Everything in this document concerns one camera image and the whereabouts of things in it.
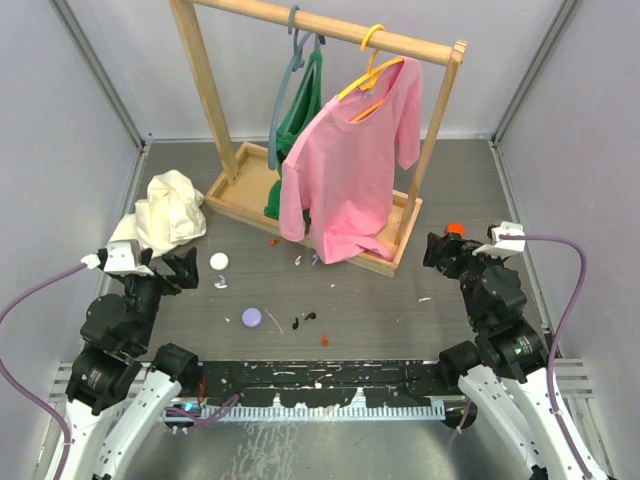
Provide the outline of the purple earbud case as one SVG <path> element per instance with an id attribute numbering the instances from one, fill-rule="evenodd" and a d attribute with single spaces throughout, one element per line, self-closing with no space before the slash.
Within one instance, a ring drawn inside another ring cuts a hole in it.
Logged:
<path id="1" fill-rule="evenodd" d="M 241 316 L 243 325 L 247 328 L 256 328 L 262 323 L 262 312 L 255 307 L 247 308 Z"/>

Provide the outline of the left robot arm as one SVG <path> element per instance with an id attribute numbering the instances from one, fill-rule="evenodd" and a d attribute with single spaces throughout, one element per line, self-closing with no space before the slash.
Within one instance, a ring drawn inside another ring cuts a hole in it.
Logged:
<path id="1" fill-rule="evenodd" d="M 147 353 L 160 301 L 199 285 L 197 250 L 168 253 L 171 270 L 150 264 L 153 251 L 135 240 L 114 241 L 83 258 L 124 287 L 86 310 L 83 350 L 72 362 L 61 433 L 49 479 L 120 479 L 170 400 L 194 393 L 201 368 L 196 354 L 173 343 L 161 346 L 148 368 Z"/>

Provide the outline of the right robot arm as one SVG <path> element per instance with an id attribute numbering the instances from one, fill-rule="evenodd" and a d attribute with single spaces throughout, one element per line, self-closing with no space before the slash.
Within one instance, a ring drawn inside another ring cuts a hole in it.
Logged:
<path id="1" fill-rule="evenodd" d="M 531 236 L 512 222 L 488 229 L 489 242 L 463 236 L 456 225 L 427 237 L 424 266 L 458 281 L 476 337 L 442 351 L 438 379 L 463 393 L 519 463 L 522 479 L 606 479 L 567 412 L 558 388 L 557 339 L 544 339 L 524 317 L 527 297 L 507 259 Z"/>

